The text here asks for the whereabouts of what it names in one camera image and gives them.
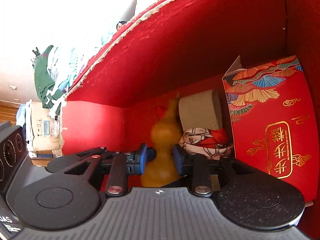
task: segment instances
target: ribbed surface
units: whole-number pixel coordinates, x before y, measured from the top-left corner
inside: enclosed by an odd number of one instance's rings
[[[109,199],[100,213],[66,231],[25,228],[16,240],[297,240],[308,239],[297,228],[262,233],[241,228],[223,217],[212,200],[186,188],[133,188],[129,195]]]

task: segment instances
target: red cardboard box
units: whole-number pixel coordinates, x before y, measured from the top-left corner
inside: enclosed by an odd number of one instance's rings
[[[240,57],[223,77],[236,158],[316,198],[319,141],[308,85],[296,56],[243,69]]]

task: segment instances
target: green jacket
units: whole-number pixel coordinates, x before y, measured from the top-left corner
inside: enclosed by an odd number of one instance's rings
[[[47,96],[47,91],[52,90],[54,87],[54,81],[47,72],[48,66],[48,55],[53,48],[50,45],[39,57],[35,65],[35,86],[38,98],[42,101],[42,107],[50,109],[53,107],[52,99],[57,100],[62,97],[63,92],[59,89],[55,92],[53,96],[50,94]],[[56,114],[59,114],[60,107],[58,107]]]

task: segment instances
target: yellow gourd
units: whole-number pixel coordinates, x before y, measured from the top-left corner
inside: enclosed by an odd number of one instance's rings
[[[164,117],[151,130],[156,158],[146,166],[141,176],[143,187],[161,187],[180,178],[172,157],[172,147],[179,142],[182,130],[177,123],[180,96],[170,100]]]

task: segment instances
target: decorated box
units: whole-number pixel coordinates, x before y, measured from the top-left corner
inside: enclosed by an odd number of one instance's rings
[[[250,69],[240,57],[223,77],[236,158],[316,198],[319,141],[316,117],[297,56]]]

